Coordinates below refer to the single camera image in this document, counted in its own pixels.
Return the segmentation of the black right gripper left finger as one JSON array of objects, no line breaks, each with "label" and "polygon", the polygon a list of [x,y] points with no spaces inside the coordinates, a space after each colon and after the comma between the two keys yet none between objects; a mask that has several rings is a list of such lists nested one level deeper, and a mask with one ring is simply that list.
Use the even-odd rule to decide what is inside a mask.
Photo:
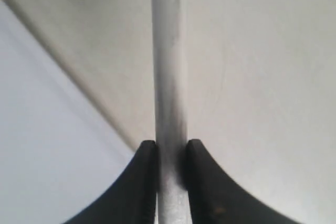
[{"label": "black right gripper left finger", "polygon": [[154,223],[158,149],[143,141],[117,180],[66,223]]}]

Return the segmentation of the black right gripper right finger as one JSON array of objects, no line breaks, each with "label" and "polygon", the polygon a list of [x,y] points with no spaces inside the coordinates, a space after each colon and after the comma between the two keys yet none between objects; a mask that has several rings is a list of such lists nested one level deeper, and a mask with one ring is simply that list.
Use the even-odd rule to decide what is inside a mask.
[{"label": "black right gripper right finger", "polygon": [[185,177],[193,223],[294,223],[240,187],[200,140],[185,147]]}]

